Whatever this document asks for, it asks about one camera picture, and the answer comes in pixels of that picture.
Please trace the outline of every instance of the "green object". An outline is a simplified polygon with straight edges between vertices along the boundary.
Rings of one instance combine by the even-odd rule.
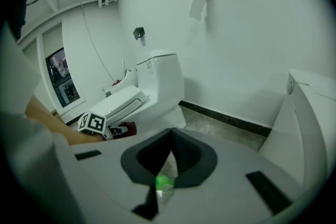
[[[174,180],[170,179],[169,177],[166,177],[164,175],[157,176],[155,179],[155,187],[156,190],[162,190],[162,187],[165,185],[174,186]]]

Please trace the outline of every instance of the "white cable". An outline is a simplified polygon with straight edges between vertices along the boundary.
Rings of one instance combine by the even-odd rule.
[[[115,83],[115,80],[112,78],[112,76],[111,76],[110,73],[108,72],[106,66],[104,65],[103,61],[101,60],[101,58],[100,58],[100,56],[99,56],[99,54],[98,54],[98,52],[97,52],[97,49],[96,49],[96,47],[95,47],[95,45],[94,45],[94,43],[93,43],[93,40],[92,40],[90,31],[89,31],[88,23],[86,22],[86,18],[85,18],[85,13],[84,13],[84,8],[83,8],[82,0],[79,0],[79,1],[80,1],[80,5],[81,5],[81,7],[82,7],[82,12],[83,12],[83,16],[84,16],[85,25],[86,25],[86,29],[88,30],[89,37],[90,37],[90,39],[91,39],[91,43],[92,43],[92,45],[93,45],[93,47],[94,47],[94,49],[95,49],[95,51],[96,51],[96,54],[97,54],[99,60],[100,60],[101,63],[103,64],[103,66],[104,66],[104,68],[105,68],[107,74],[109,74],[111,80],[113,81],[113,83]]]

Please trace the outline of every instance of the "black baseboard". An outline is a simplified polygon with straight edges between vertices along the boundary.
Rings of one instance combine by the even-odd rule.
[[[243,121],[243,120],[240,120],[240,119],[228,116],[228,115],[224,115],[224,114],[221,114],[219,112],[216,112],[210,109],[205,109],[199,105],[191,104],[185,101],[181,101],[179,105],[187,109],[196,111],[205,116],[208,116],[210,118],[213,118],[215,120],[224,122],[226,124],[232,125],[234,127],[237,127],[237,128],[240,128],[240,129],[243,129],[243,130],[255,133],[255,134],[260,134],[265,137],[268,137],[270,131],[272,130],[271,128],[267,128],[267,127],[264,127],[264,126],[261,126],[255,123]]]
[[[76,121],[78,121],[78,120],[80,119],[80,117],[82,117],[83,114],[84,114],[84,113],[82,113],[82,114],[80,114],[79,116],[75,117],[75,118],[72,119],[71,121],[68,121],[68,122],[66,123],[66,125],[70,126],[70,125],[74,124]]]

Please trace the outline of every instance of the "toilet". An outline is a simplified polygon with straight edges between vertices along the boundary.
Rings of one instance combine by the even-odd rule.
[[[287,94],[259,153],[304,189],[323,184],[336,160],[336,81],[289,70]]]
[[[127,79],[106,90],[111,95],[90,111],[106,117],[109,126],[135,122],[138,134],[160,128],[184,128],[185,119],[178,106],[184,98],[184,81],[178,60],[177,54],[168,50],[143,54],[136,64],[137,81],[133,75],[136,71],[127,69]]]

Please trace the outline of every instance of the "glass window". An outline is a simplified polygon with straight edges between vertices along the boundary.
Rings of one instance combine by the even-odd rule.
[[[80,98],[69,72],[64,49],[61,48],[50,55],[46,61],[52,86],[64,108]]]

